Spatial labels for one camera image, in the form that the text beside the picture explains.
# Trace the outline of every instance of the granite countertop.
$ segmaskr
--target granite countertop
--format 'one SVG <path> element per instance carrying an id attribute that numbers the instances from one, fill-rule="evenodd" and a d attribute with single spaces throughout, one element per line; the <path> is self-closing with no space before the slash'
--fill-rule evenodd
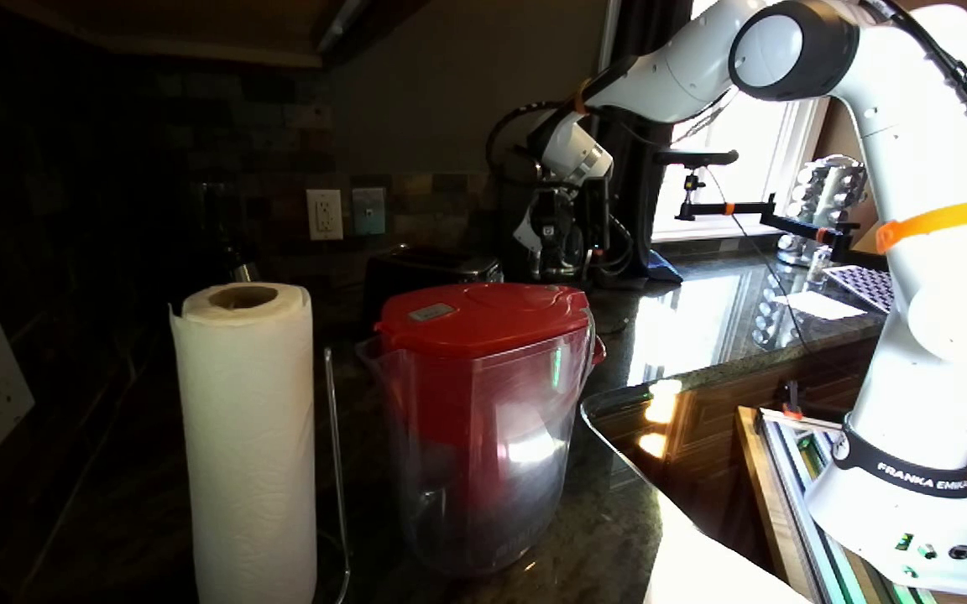
<path id="1" fill-rule="evenodd" d="M 593 432 L 590 413 L 626 403 L 660 377 L 712 383 L 815 345 L 870 338 L 880 329 L 874 311 L 840 321 L 801 318 L 801 329 L 771 329 L 771 338 L 756 343 L 762 290 L 765 266 L 759 260 L 728 260 L 687 266 L 683 290 L 590 294 L 607 359 L 585 387 L 565 501 L 546 535 L 517 564 L 480 579 L 442 579 L 405 550 L 389 490 L 381 383 L 358 362 L 358 343 L 337 343 L 354 567 L 345 601 L 644 601 L 652 575 L 660 578 L 652 567 L 667 560 L 662 555 L 666 545 L 674 545 L 667 535 L 683 535 L 685 519 Z M 330 460 L 330 440 L 319 436 L 324 578 L 315 601 L 338 601 L 342 586 Z M 704 567 L 733 564 L 727 550 L 704 556 Z M 170 370 L 125 407 L 24 601 L 138 598 L 196 601 Z"/>

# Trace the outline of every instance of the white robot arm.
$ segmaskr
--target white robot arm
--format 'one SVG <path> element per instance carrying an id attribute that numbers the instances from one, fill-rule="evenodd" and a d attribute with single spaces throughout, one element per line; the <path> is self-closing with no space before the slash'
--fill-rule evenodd
<path id="1" fill-rule="evenodd" d="M 578 186 L 610 169 L 578 111 L 673 124 L 728 85 L 850 107 L 896 307 L 811 510 L 891 579 L 967 595 L 967 15 L 876 8 L 891 20 L 856 25 L 840 0 L 718 0 L 662 49 L 589 85 L 533 148 Z"/>

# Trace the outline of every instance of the orange stripe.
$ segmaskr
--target orange stripe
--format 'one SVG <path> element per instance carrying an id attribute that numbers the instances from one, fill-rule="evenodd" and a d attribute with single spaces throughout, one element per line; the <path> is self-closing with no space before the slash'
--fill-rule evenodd
<path id="1" fill-rule="evenodd" d="M 962 224 L 967 224 L 967 200 L 947 204 L 947 207 L 935 207 L 935 211 L 915 214 L 908 223 L 880 224 L 876 247 L 880 247 L 880 256 L 888 256 L 905 237 L 935 236 L 935 230 L 962 227 Z"/>

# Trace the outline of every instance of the window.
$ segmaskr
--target window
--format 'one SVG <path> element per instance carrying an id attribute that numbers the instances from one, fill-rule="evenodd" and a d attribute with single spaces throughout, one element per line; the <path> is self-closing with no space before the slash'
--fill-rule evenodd
<path id="1" fill-rule="evenodd" d="M 698 18 L 714 0 L 696 0 L 692 18 Z M 769 104 L 743 91 L 728 91 L 712 116 L 696 116 L 674 126 L 673 148 L 683 152 L 739 152 L 737 166 L 702 169 L 704 188 L 696 200 L 765 200 L 775 196 L 780 207 L 790 200 L 796 173 L 815 152 L 827 101 L 790 101 Z M 679 204 L 685 198 L 685 166 L 667 166 L 660 188 L 652 242 L 687 242 L 687 237 L 733 237 L 771 230 L 759 224 L 759 214 L 698 214 L 696 223 L 679 223 Z"/>

